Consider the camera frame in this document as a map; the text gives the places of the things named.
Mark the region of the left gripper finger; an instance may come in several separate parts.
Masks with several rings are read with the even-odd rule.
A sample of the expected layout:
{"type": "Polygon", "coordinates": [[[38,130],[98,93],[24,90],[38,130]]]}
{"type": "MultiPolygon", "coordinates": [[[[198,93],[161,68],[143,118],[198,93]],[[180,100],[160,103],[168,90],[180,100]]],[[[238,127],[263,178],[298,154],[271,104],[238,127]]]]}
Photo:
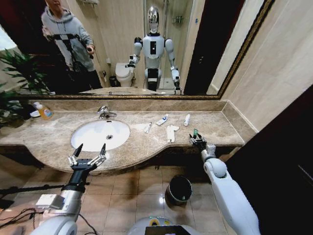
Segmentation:
{"type": "Polygon", "coordinates": [[[68,156],[68,161],[69,161],[70,166],[78,165],[78,162],[77,162],[76,158],[79,156],[79,154],[80,154],[82,148],[83,148],[83,144],[80,144],[80,145],[74,150],[73,154],[68,156]]]}
{"type": "Polygon", "coordinates": [[[89,164],[91,166],[93,165],[100,166],[105,160],[106,160],[106,144],[104,143],[100,150],[99,155],[90,160],[89,164]]]}

